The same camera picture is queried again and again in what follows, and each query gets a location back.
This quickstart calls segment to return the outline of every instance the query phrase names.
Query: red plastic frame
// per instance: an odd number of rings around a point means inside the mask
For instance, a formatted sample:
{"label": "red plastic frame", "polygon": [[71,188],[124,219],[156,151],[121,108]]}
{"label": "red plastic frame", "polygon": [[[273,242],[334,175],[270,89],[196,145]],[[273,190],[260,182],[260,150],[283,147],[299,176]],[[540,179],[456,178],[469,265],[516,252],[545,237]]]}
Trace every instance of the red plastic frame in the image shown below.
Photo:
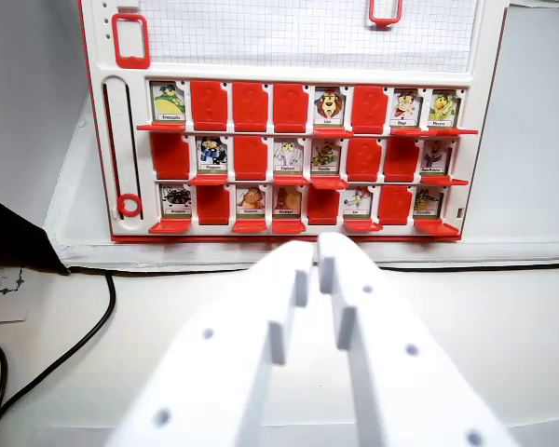
{"label": "red plastic frame", "polygon": [[[140,21],[143,24],[143,50],[144,56],[122,56],[120,54],[120,46],[118,44],[118,21]],[[119,13],[112,16],[112,31],[114,34],[114,52],[116,53],[116,63],[120,68],[134,68],[144,70],[151,65],[151,56],[149,56],[149,33],[147,32],[147,20],[141,14],[130,14],[128,12]]]}
{"label": "red plastic frame", "polygon": [[403,0],[398,0],[398,13],[396,14],[395,18],[379,19],[378,17],[375,17],[373,15],[373,11],[375,10],[375,0],[370,0],[369,19],[371,20],[372,23],[374,23],[377,26],[388,26],[388,25],[392,25],[393,23],[397,23],[402,18],[402,3]]}
{"label": "red plastic frame", "polygon": [[[125,203],[125,200],[133,200],[137,204],[137,209],[135,211],[127,210],[127,204]],[[127,217],[138,216],[139,214],[141,214],[141,211],[143,211],[143,203],[141,202],[141,198],[136,194],[121,195],[118,198],[117,205],[118,211],[120,211],[123,216]]]}

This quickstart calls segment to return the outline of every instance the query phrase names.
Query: white wall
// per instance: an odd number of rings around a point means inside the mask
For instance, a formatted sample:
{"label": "white wall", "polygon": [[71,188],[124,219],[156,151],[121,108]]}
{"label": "white wall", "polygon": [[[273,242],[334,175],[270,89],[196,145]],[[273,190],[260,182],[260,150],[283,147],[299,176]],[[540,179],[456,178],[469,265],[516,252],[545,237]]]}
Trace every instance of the white wall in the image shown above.
{"label": "white wall", "polygon": [[76,0],[0,0],[0,202],[38,226],[87,93]]}

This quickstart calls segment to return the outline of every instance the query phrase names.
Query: printed label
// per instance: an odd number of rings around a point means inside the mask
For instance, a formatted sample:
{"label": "printed label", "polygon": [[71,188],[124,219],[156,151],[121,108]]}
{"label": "printed label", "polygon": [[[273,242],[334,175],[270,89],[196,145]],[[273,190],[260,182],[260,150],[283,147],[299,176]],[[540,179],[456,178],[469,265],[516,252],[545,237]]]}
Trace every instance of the printed label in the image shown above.
{"label": "printed label", "polygon": [[174,81],[151,82],[150,87],[154,121],[186,121],[184,92]]}
{"label": "printed label", "polygon": [[259,186],[236,188],[236,214],[239,218],[265,217],[265,193]]}
{"label": "printed label", "polygon": [[430,128],[454,128],[459,113],[460,99],[453,90],[434,90],[430,98]]}
{"label": "printed label", "polygon": [[296,186],[273,189],[273,217],[300,218],[302,193]]}
{"label": "printed label", "polygon": [[450,155],[451,146],[448,142],[426,140],[420,159],[420,175],[445,175]]}
{"label": "printed label", "polygon": [[418,188],[412,216],[415,219],[438,219],[443,203],[442,190],[439,187]]}
{"label": "printed label", "polygon": [[334,140],[314,141],[312,151],[311,175],[337,175],[341,147]]}
{"label": "printed label", "polygon": [[344,199],[344,217],[349,219],[368,219],[371,217],[373,195],[367,187],[347,189]]}
{"label": "printed label", "polygon": [[393,128],[417,128],[422,98],[415,88],[396,88],[389,125]]}
{"label": "printed label", "polygon": [[304,148],[295,138],[273,142],[273,173],[302,174]]}
{"label": "printed label", "polygon": [[161,214],[163,218],[190,218],[191,192],[186,184],[161,184]]}
{"label": "printed label", "polygon": [[197,172],[199,174],[227,172],[227,147],[220,137],[197,137]]}
{"label": "printed label", "polygon": [[315,126],[343,126],[344,102],[337,87],[315,88]]}

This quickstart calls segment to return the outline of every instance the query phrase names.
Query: screw hole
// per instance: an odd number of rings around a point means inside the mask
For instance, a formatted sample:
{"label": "screw hole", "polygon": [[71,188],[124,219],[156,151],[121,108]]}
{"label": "screw hole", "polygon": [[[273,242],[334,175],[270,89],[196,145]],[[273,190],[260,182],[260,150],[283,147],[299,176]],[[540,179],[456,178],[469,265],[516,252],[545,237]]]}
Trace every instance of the screw hole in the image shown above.
{"label": "screw hole", "polygon": [[409,356],[417,356],[418,355],[418,348],[416,345],[408,345],[406,347],[406,352]]}
{"label": "screw hole", "polygon": [[468,433],[468,443],[470,445],[483,445],[483,437],[478,431]]}
{"label": "screw hole", "polygon": [[154,418],[154,424],[156,427],[163,427],[170,421],[170,412],[165,408],[162,408],[156,413],[156,417]]}

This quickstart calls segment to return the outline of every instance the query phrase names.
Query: lion character card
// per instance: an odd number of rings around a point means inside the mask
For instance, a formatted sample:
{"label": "lion character card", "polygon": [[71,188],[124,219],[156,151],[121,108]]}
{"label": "lion character card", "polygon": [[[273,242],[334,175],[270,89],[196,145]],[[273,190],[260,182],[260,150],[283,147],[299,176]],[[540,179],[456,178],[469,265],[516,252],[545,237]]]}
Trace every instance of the lion character card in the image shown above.
{"label": "lion character card", "polygon": [[345,98],[337,87],[315,88],[315,126],[344,126]]}

